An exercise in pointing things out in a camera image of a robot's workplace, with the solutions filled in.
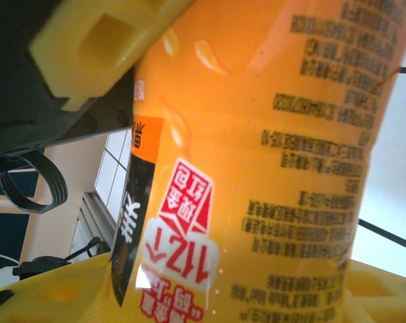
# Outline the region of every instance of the yellow plastic part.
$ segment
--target yellow plastic part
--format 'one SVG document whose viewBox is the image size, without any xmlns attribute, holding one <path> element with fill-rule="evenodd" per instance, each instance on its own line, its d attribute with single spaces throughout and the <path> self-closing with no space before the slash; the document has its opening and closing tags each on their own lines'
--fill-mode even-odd
<svg viewBox="0 0 406 323">
<path fill-rule="evenodd" d="M 109 256 L 6 287 L 15 295 L 0 306 L 0 323 L 104 322 L 102 283 Z M 347 286 L 343 323 L 406 323 L 406 278 L 351 260 Z"/>
<path fill-rule="evenodd" d="M 103 96 L 194 0 L 65 0 L 30 45 L 52 94 Z"/>
</svg>

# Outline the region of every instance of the orange label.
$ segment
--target orange label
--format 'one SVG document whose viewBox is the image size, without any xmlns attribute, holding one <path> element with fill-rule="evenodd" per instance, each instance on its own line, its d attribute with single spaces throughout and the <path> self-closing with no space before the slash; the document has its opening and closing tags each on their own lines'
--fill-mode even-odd
<svg viewBox="0 0 406 323">
<path fill-rule="evenodd" d="M 151 116 L 134 116 L 131 153 L 154 163 L 158 156 L 158 142 L 163 129 L 163 119 Z"/>
</svg>

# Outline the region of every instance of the orange bottle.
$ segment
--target orange bottle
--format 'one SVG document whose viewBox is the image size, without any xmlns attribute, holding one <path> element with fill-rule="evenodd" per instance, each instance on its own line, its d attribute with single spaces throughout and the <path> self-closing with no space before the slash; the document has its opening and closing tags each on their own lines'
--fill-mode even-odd
<svg viewBox="0 0 406 323">
<path fill-rule="evenodd" d="M 406 0 L 197 0 L 136 72 L 106 322 L 342 322 Z"/>
</svg>

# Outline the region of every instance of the plastic bottle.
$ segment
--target plastic bottle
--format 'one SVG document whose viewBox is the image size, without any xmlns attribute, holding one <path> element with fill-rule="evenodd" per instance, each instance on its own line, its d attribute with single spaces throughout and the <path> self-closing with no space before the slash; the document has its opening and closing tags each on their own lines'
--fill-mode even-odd
<svg viewBox="0 0 406 323">
<path fill-rule="evenodd" d="M 138 66 L 104 319 L 342 322 L 406 1 L 198 0 Z"/>
</svg>

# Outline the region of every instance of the black label section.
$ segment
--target black label section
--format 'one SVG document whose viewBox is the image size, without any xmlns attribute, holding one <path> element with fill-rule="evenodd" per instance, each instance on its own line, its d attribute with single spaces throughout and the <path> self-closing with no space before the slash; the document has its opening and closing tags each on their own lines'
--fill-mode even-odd
<svg viewBox="0 0 406 323">
<path fill-rule="evenodd" d="M 120 306 L 136 260 L 145 215 L 153 183 L 155 164 L 131 155 L 130 170 L 114 251 L 112 252 L 112 286 Z"/>
</svg>

